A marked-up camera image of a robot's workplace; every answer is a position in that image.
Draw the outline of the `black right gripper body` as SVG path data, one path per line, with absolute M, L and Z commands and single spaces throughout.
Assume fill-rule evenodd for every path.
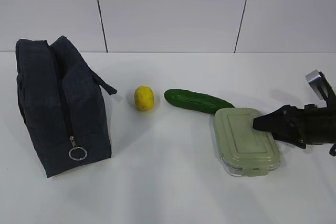
M 335 108 L 319 108 L 308 104 L 304 109 L 286 108 L 289 143 L 306 148 L 307 145 L 332 144 L 335 149 Z

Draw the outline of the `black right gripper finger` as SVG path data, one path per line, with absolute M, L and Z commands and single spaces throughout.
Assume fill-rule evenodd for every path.
M 289 105 L 284 105 L 276 111 L 253 120 L 253 129 L 272 133 L 274 139 L 290 140 L 291 132 L 286 114 Z

